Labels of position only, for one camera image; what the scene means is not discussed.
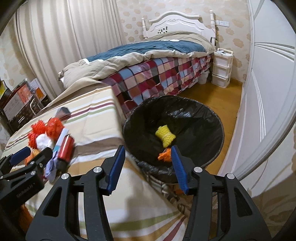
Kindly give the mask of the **red plastic bag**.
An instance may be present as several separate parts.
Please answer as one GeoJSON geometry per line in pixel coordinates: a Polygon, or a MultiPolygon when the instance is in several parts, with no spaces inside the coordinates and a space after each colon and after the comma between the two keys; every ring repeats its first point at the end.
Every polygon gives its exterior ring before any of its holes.
{"type": "Polygon", "coordinates": [[[64,126],[59,118],[50,118],[46,125],[46,134],[49,138],[58,140],[64,126]]]}

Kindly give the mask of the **white wardrobe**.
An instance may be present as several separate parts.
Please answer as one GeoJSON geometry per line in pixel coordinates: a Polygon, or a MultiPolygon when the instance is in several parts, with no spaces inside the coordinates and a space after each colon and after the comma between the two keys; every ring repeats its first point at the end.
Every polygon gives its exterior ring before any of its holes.
{"type": "Polygon", "coordinates": [[[278,1],[249,1],[250,63],[220,175],[233,173],[252,197],[274,185],[271,154],[295,119],[295,30],[278,1]]]}

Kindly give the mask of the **orange foam net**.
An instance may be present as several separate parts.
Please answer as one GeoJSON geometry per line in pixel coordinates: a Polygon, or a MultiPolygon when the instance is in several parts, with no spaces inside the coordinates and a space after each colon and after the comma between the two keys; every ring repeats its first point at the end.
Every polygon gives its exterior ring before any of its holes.
{"type": "Polygon", "coordinates": [[[171,162],[171,148],[166,148],[158,155],[158,160],[163,162],[171,162]]]}

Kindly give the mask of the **white orange box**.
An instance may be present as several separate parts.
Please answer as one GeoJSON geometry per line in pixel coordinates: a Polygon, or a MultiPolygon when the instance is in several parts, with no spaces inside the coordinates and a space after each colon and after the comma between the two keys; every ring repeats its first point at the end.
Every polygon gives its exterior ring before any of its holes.
{"type": "Polygon", "coordinates": [[[42,101],[47,96],[37,78],[30,82],[30,87],[35,91],[39,101],[42,101]]]}

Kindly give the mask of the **red foam net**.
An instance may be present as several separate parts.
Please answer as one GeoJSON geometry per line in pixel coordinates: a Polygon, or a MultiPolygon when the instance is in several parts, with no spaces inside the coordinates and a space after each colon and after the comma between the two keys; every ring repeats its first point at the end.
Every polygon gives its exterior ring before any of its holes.
{"type": "Polygon", "coordinates": [[[46,125],[43,120],[38,120],[31,125],[32,130],[28,133],[28,145],[32,149],[37,148],[36,139],[39,135],[46,133],[46,125]]]}

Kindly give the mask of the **white blue paper wrapper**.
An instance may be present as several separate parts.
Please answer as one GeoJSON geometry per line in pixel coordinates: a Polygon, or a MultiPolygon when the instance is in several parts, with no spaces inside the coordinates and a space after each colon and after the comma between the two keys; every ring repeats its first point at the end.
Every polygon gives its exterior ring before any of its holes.
{"type": "Polygon", "coordinates": [[[62,146],[63,139],[68,134],[69,130],[67,128],[63,128],[62,132],[60,133],[60,136],[55,144],[55,147],[53,148],[53,156],[50,161],[46,164],[45,168],[45,178],[50,182],[53,183],[53,181],[56,178],[57,174],[57,162],[58,162],[58,151],[60,150],[60,147],[62,146]]]}

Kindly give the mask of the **plaid bed sheet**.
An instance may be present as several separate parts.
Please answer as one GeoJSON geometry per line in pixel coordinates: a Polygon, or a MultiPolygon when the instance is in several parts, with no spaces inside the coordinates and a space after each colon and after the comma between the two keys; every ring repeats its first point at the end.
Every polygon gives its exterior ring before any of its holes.
{"type": "Polygon", "coordinates": [[[102,82],[111,86],[123,113],[128,116],[150,97],[177,95],[198,83],[210,68],[211,57],[151,59],[125,67],[102,82]]]}

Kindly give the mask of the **blue beige duvet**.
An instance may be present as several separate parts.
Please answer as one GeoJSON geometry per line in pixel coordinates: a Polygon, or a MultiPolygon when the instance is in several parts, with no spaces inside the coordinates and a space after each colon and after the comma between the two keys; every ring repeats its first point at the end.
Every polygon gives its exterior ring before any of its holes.
{"type": "Polygon", "coordinates": [[[173,31],[143,41],[121,45],[71,63],[59,72],[64,88],[88,77],[101,80],[119,70],[156,58],[201,58],[215,52],[215,47],[200,34],[173,31]]]}

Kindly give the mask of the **small dark box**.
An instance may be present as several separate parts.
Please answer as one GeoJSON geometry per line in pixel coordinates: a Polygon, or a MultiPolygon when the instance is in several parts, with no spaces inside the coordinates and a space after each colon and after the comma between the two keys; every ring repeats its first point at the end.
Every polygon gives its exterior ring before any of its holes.
{"type": "Polygon", "coordinates": [[[67,120],[71,116],[71,112],[66,107],[61,107],[57,110],[55,117],[59,120],[67,120]]]}

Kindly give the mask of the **white plastic bag ball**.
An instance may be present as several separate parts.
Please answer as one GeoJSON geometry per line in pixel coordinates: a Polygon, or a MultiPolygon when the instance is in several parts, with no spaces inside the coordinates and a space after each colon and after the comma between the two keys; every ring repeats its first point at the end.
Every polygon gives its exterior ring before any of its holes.
{"type": "Polygon", "coordinates": [[[45,148],[50,148],[50,149],[54,148],[54,142],[45,133],[40,134],[36,137],[36,145],[37,145],[37,149],[40,152],[43,151],[45,148]]]}

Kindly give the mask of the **black trash bin with bag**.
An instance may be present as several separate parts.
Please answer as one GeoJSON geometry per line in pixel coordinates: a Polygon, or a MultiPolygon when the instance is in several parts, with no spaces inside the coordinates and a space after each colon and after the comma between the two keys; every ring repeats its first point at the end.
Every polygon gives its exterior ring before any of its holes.
{"type": "Polygon", "coordinates": [[[177,177],[172,163],[158,159],[164,151],[161,139],[156,136],[160,126],[168,126],[176,136],[172,144],[196,166],[205,168],[222,150],[224,127],[208,106],[172,95],[145,100],[126,119],[123,137],[139,168],[164,183],[176,184],[177,177]]]}

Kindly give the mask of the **black storage cart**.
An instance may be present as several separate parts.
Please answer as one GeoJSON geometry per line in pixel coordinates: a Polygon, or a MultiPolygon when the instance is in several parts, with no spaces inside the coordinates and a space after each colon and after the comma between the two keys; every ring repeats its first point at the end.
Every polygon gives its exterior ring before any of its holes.
{"type": "Polygon", "coordinates": [[[25,124],[27,124],[50,102],[48,96],[46,96],[42,101],[39,101],[35,91],[30,87],[30,82],[31,81],[26,78],[13,90],[10,90],[5,82],[1,80],[1,123],[4,125],[5,129],[10,135],[14,134],[25,124]],[[24,84],[29,87],[32,93],[32,97],[12,120],[8,120],[3,112],[4,105],[10,100],[12,95],[24,84]]]}

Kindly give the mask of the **cardboard box with orange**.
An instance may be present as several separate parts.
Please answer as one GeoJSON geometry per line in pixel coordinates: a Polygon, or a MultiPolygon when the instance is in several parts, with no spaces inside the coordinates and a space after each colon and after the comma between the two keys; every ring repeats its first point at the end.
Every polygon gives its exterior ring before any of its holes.
{"type": "Polygon", "coordinates": [[[6,118],[12,120],[31,99],[32,93],[29,87],[24,84],[21,86],[4,105],[3,112],[6,118]]]}

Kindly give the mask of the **red can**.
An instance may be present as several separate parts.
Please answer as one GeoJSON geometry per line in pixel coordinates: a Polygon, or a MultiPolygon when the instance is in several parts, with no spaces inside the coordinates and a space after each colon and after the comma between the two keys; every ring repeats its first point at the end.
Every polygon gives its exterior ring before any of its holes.
{"type": "Polygon", "coordinates": [[[66,135],[57,156],[57,170],[64,173],[72,159],[74,150],[74,138],[71,135],[66,135]]]}

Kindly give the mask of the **yellow foam net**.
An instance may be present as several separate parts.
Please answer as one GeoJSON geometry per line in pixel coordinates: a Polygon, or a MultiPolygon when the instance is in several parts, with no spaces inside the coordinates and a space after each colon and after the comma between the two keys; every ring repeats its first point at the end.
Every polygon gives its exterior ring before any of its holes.
{"type": "Polygon", "coordinates": [[[164,148],[169,147],[176,138],[167,125],[158,127],[155,135],[162,141],[164,148]]]}

